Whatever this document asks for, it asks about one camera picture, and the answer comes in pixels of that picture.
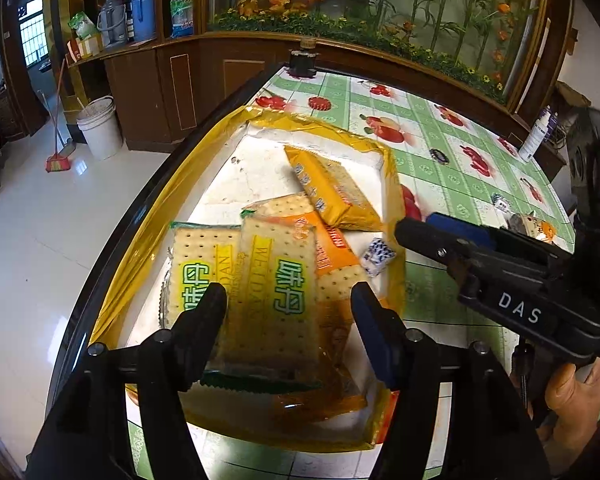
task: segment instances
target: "table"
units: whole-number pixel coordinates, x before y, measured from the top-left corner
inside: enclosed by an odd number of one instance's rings
[[[573,251],[569,219],[538,164],[524,163],[508,142],[436,103],[347,75],[318,73],[313,79],[297,79],[283,68],[250,104],[311,115],[385,143],[394,152],[400,183],[413,193],[423,218],[441,212],[475,224],[506,225],[503,213],[491,203],[497,193],[515,212],[534,211],[551,222],[558,233],[556,243]],[[442,155],[434,153],[448,163],[436,162],[431,150],[438,150]],[[446,344],[486,341],[510,368],[517,335],[458,304],[457,285],[437,263],[408,251],[405,265],[405,323]],[[426,478],[442,466],[450,404],[451,385],[442,384]],[[379,452],[378,446],[334,454],[293,452],[189,428],[212,480],[367,478]],[[150,478],[142,429],[132,422],[130,436],[138,474]]]

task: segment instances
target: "bucket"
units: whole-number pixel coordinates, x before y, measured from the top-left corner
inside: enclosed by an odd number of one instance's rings
[[[84,133],[94,158],[104,160],[122,147],[122,136],[116,120],[116,107],[110,95],[91,102],[78,114],[78,127]]]

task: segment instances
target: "tiled floor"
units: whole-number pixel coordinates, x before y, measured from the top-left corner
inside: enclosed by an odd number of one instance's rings
[[[71,170],[47,174],[51,122],[7,150],[0,178],[0,436],[24,468],[84,280],[166,155],[123,147],[96,161],[78,145]]]

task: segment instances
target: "green foliage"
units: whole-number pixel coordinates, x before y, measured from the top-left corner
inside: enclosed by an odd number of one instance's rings
[[[211,24],[212,30],[252,30],[262,32],[283,32],[327,38],[329,40],[353,43],[394,54],[403,59],[427,66],[449,77],[465,83],[500,102],[505,102],[498,83],[488,76],[478,74],[462,62],[454,62],[448,54],[433,52],[431,49],[416,46],[405,38],[399,39],[390,34],[375,32],[365,20],[334,20],[326,14],[315,12],[293,12],[287,15],[261,11],[253,16],[240,16],[235,9],[216,15]]]

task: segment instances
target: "screw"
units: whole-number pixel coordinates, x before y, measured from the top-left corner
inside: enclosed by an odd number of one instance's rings
[[[414,343],[417,343],[424,337],[424,334],[417,328],[408,328],[405,334],[407,336],[407,339]]]
[[[171,339],[171,330],[168,328],[162,328],[154,334],[154,341],[158,343],[166,343],[169,339]]]
[[[87,348],[87,354],[96,357],[96,355],[102,354],[107,349],[103,343],[94,343]]]
[[[484,343],[482,341],[474,341],[474,350],[476,352],[478,352],[478,354],[480,355],[487,355],[489,353],[489,345],[487,345],[487,343]]]

